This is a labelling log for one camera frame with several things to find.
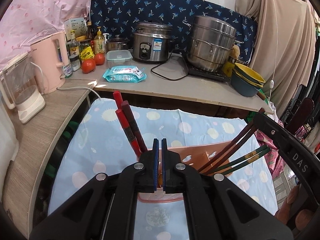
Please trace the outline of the small steel pot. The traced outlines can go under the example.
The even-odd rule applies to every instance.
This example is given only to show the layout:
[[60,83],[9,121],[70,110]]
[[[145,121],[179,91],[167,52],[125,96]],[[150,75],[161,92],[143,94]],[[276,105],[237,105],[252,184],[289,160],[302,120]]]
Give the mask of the small steel pot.
[[114,38],[106,41],[106,51],[128,50],[128,42],[128,38],[123,38],[120,37],[120,35],[116,35]]

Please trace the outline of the black induction cooker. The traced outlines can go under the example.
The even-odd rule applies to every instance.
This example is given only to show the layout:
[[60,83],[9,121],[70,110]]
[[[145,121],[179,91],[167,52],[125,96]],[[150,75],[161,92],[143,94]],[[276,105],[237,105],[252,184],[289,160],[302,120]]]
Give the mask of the black induction cooker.
[[206,72],[204,70],[200,70],[194,67],[187,67],[188,68],[188,74],[194,77],[203,78],[206,80],[212,80],[215,82],[229,82],[230,78],[225,76],[224,74],[219,73],[211,73]]

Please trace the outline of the green chopstick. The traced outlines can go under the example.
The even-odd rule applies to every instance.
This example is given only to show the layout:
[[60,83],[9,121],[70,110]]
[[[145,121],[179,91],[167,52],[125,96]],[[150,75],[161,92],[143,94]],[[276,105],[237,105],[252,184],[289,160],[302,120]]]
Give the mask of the green chopstick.
[[271,151],[271,149],[268,147],[267,149],[261,151],[260,153],[257,153],[256,155],[248,158],[247,160],[242,161],[240,164],[236,165],[235,167],[232,167],[224,172],[222,172],[223,175],[229,175],[234,171],[237,171],[253,162],[255,162],[256,160],[260,159],[261,157],[263,157],[264,155],[266,155],[267,153],[269,153]]
[[234,160],[234,161],[231,161],[230,163],[228,164],[225,164],[225,165],[222,165],[218,168],[216,168],[214,171],[213,171],[213,174],[216,174],[216,173],[220,173],[222,174],[222,172],[232,168],[232,167],[235,167],[236,165],[240,164],[242,161],[244,160],[247,160],[248,158],[256,155],[257,153],[260,153],[261,151],[267,149],[268,146],[266,145],[263,145],[263,146],[260,146],[259,148],[257,148],[256,150],[253,150],[252,152],[249,152],[248,154]]

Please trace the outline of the blue patterned tablecloth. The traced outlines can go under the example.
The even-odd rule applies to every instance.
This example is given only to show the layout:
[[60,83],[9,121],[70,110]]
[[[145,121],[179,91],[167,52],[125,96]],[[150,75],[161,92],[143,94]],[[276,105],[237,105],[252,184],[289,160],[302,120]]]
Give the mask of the blue patterned tablecloth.
[[[71,140],[57,172],[48,211],[62,203],[97,173],[113,175],[136,161],[116,116],[116,103],[98,99],[92,103]],[[132,108],[145,144],[166,139],[170,147],[207,145],[232,140],[244,128],[241,119],[215,118],[177,110]],[[277,200],[272,176],[264,158],[235,171],[229,179],[270,213]],[[182,201],[138,202],[135,239],[188,239]]]

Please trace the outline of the stainless steel steamer pot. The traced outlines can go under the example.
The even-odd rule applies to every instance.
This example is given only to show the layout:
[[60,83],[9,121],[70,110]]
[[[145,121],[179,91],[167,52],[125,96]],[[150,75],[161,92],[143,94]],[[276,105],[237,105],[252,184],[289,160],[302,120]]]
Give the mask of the stainless steel steamer pot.
[[187,45],[187,60],[197,69],[217,72],[228,60],[235,44],[236,29],[225,21],[210,16],[195,16]]

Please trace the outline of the wet wipes pack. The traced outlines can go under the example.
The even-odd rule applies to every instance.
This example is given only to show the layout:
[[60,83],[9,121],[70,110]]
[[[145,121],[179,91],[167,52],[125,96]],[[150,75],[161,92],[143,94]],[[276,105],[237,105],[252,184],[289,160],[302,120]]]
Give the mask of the wet wipes pack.
[[147,78],[144,70],[145,68],[139,69],[137,66],[115,66],[107,69],[103,78],[107,82],[139,83]]

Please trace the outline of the pink floral cloth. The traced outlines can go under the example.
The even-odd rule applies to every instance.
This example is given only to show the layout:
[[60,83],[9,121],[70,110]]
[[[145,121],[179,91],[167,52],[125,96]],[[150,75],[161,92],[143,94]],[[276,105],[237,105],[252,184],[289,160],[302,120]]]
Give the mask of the pink floral cloth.
[[260,130],[255,132],[255,137],[260,146],[266,145],[270,148],[271,151],[264,155],[264,158],[272,178],[279,177],[281,172],[283,172],[286,163],[279,155],[277,147],[274,145],[273,141]]

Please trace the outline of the yellow oil bottle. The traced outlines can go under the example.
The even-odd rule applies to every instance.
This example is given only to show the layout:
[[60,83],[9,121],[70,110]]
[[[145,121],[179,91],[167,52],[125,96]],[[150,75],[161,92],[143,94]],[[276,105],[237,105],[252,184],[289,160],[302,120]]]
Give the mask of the yellow oil bottle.
[[101,32],[101,27],[98,27],[97,35],[94,38],[94,53],[95,54],[105,53],[105,38]]

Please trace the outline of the navy patterned backsplash cloth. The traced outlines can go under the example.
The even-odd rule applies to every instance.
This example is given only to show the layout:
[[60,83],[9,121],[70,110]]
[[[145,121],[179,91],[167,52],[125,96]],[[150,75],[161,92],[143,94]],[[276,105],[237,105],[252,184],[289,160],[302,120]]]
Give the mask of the navy patterned backsplash cloth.
[[249,63],[257,33],[257,23],[246,16],[205,0],[92,0],[93,27],[111,36],[132,38],[139,22],[163,23],[172,27],[176,51],[186,50],[188,24],[195,16],[210,16],[232,25],[240,41],[240,61]]

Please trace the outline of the bright red chopstick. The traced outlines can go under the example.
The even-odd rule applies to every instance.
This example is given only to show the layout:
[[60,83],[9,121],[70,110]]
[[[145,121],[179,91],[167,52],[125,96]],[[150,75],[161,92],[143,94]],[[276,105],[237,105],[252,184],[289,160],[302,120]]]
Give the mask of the bright red chopstick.
[[123,98],[121,96],[121,92],[120,91],[114,91],[113,92],[113,98],[116,102],[117,108],[121,109],[121,104],[123,103]]
[[127,121],[125,115],[124,115],[124,112],[122,109],[118,109],[116,110],[116,115],[118,117],[118,120],[120,122],[120,125],[135,153],[135,155],[137,156],[137,158],[140,158],[140,155],[141,155],[141,150],[140,150],[140,147],[139,147],[139,144],[138,144],[138,141],[134,135],[134,133],[132,132],[131,130],[131,127],[129,125],[129,122]]

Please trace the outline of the pink perforated utensil holder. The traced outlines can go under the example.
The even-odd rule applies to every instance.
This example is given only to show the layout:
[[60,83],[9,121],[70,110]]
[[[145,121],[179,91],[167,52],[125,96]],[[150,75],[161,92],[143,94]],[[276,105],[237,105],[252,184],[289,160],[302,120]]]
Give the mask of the pink perforated utensil holder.
[[[231,141],[218,142],[209,145],[170,147],[168,150],[178,153],[182,163],[198,170],[230,142]],[[148,204],[172,203],[183,200],[183,194],[166,194],[162,189],[162,150],[159,150],[157,191],[154,193],[139,193],[138,200]]]

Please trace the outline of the stacked blue yellow bowls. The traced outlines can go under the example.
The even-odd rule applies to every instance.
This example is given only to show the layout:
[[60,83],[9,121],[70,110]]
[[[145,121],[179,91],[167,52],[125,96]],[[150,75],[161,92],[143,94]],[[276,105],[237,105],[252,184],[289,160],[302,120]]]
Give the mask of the stacked blue yellow bowls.
[[242,96],[253,97],[261,90],[266,81],[263,77],[240,63],[235,63],[230,84]]

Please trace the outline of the white blender jug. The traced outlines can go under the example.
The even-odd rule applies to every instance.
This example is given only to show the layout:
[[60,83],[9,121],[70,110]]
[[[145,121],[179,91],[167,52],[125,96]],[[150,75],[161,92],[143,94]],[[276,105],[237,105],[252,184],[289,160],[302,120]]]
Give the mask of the white blender jug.
[[41,95],[35,68],[28,53],[20,54],[1,70],[1,94],[9,109],[17,109],[18,118],[25,124],[44,109],[46,103]]

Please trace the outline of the red tomato left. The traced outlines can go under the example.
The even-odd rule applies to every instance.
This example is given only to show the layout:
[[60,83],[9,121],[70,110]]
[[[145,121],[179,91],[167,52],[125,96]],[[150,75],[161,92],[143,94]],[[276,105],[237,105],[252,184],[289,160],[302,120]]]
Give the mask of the red tomato left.
[[84,74],[88,74],[94,71],[96,68],[96,63],[94,59],[85,59],[82,62],[81,69]]

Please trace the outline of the white paper box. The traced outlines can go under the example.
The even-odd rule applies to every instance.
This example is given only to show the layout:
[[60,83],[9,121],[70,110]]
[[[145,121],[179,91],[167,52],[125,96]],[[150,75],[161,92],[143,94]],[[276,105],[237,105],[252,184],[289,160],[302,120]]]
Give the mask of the white paper box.
[[75,31],[75,36],[85,36],[87,33],[86,20],[83,17],[71,18],[66,20],[64,23],[65,35],[67,41],[71,40],[71,31]]

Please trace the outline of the silver rice cooker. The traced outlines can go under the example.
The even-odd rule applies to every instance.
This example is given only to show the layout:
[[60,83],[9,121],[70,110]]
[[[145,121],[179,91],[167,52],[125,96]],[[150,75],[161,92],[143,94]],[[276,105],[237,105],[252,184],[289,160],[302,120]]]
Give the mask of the silver rice cooker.
[[162,63],[169,57],[172,27],[162,23],[139,22],[133,38],[133,59]]

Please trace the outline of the pink electric kettle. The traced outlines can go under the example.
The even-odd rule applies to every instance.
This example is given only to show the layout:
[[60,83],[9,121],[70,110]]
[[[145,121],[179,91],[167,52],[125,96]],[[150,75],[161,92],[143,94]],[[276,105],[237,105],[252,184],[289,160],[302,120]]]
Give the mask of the pink electric kettle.
[[53,33],[30,45],[32,63],[36,64],[35,75],[43,94],[56,91],[65,83],[62,68],[69,64],[66,38],[63,31]]

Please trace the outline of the red tomato right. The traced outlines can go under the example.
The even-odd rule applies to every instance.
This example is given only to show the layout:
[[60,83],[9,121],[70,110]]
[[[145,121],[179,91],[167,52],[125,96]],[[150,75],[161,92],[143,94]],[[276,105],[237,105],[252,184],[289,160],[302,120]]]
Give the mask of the red tomato right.
[[95,54],[94,61],[97,66],[103,65],[105,63],[105,54],[103,53]]

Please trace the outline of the beige curtain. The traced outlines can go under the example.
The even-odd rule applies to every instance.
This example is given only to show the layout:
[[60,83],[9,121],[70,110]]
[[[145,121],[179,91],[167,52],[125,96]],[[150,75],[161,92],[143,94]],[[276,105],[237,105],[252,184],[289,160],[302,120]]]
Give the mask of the beige curtain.
[[250,68],[267,83],[265,92],[281,115],[299,86],[308,84],[315,56],[311,4],[302,0],[236,0],[236,12],[258,23]]

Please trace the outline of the dark red patterned chopstick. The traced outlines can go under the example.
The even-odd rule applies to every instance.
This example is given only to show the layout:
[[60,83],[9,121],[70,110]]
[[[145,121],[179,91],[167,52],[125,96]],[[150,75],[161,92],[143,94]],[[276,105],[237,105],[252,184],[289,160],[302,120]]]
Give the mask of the dark red patterned chopstick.
[[127,121],[129,122],[129,126],[130,126],[133,134],[136,137],[136,140],[138,142],[138,145],[140,147],[141,152],[142,153],[147,152],[148,149],[146,147],[146,144],[144,142],[142,134],[139,130],[138,124],[135,120],[135,116],[133,114],[133,111],[131,110],[131,107],[130,107],[129,102],[127,100],[125,100],[121,103],[121,109],[123,110],[123,113],[124,113]]

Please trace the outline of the clear food container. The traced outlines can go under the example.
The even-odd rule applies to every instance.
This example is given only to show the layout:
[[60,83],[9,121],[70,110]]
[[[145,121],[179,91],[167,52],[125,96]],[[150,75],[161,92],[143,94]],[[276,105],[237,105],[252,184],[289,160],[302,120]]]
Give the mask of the clear food container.
[[108,68],[116,66],[129,66],[132,61],[132,54],[129,50],[111,50],[106,54]]

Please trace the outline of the red tomato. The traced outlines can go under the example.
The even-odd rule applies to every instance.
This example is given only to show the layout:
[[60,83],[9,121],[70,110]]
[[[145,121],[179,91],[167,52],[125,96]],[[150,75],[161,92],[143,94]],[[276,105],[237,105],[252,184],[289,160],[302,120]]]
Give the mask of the red tomato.
[[94,61],[97,66],[103,65],[105,63],[105,54],[103,53],[95,54]]
[[94,59],[85,59],[82,62],[81,69],[84,74],[88,74],[94,71],[96,68],[96,63]]

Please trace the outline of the gold flower spoon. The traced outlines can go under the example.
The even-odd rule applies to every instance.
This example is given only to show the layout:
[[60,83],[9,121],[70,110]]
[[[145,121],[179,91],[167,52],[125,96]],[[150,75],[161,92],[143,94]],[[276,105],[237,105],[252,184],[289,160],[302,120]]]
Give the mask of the gold flower spoon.
[[165,172],[164,171],[161,171],[158,179],[159,179],[159,185],[162,187],[165,182]]

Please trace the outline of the pink dotted curtain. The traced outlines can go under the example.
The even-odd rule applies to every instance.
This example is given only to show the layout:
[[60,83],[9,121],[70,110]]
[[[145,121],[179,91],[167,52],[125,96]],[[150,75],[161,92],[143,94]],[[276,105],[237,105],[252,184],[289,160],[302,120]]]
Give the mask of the pink dotted curtain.
[[1,19],[1,67],[70,18],[86,16],[91,0],[13,0]]

